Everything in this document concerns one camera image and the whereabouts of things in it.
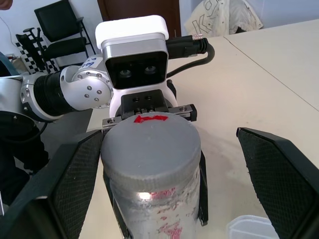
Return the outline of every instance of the plastic container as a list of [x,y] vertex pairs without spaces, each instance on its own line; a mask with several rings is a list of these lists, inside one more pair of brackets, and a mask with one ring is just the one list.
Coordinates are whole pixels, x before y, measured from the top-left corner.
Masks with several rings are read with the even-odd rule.
[[200,155],[196,128],[173,114],[133,116],[106,134],[104,170],[134,238],[196,238]]
[[227,225],[228,239],[279,239],[267,218],[244,215]]

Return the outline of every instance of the black cable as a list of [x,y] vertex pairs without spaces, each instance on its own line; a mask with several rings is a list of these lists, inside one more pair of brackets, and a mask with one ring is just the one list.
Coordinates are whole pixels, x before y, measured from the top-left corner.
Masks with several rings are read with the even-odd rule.
[[2,138],[1,140],[3,142],[6,142],[6,143],[14,143],[14,144],[29,143],[29,142],[35,140],[36,138],[38,138],[44,132],[44,130],[47,126],[48,126],[48,123],[44,123],[44,126],[42,127],[42,129],[35,136],[33,136],[27,140],[24,140],[24,141],[16,141],[16,140],[11,140],[11,139],[7,139],[7,138]]
[[212,45],[207,43],[206,51],[208,53],[206,58],[203,58],[203,59],[200,59],[200,60],[197,60],[197,61],[193,61],[193,62],[185,64],[185,65],[183,65],[181,67],[178,67],[177,69],[169,72],[166,77],[167,78],[172,77],[172,76],[174,76],[174,75],[176,75],[176,74],[178,74],[178,73],[180,73],[180,72],[182,72],[184,70],[187,70],[187,69],[189,69],[191,67],[194,67],[194,66],[200,66],[200,65],[207,64],[208,62],[210,62],[214,58],[215,49],[214,49],[214,47]]

